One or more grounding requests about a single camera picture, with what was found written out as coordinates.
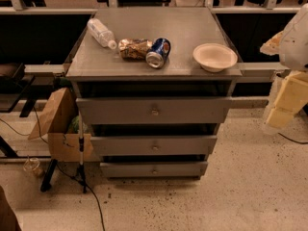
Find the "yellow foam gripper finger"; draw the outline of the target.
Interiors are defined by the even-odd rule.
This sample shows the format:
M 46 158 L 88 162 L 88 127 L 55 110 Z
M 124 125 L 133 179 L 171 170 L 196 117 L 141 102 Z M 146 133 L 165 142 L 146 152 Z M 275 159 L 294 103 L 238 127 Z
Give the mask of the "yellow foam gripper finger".
M 285 77 L 277 94 L 271 93 L 265 125 L 270 129 L 283 129 L 308 104 L 308 73 L 293 71 Z

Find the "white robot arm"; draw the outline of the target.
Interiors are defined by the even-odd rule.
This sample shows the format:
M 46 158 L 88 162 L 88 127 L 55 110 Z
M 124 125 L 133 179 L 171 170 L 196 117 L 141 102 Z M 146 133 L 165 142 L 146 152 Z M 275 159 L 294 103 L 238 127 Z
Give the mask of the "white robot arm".
M 308 5 L 305 4 L 283 31 L 266 43 L 260 52 L 278 55 L 282 65 L 292 72 L 283 78 L 278 92 L 270 91 L 264 129 L 277 133 L 308 103 Z

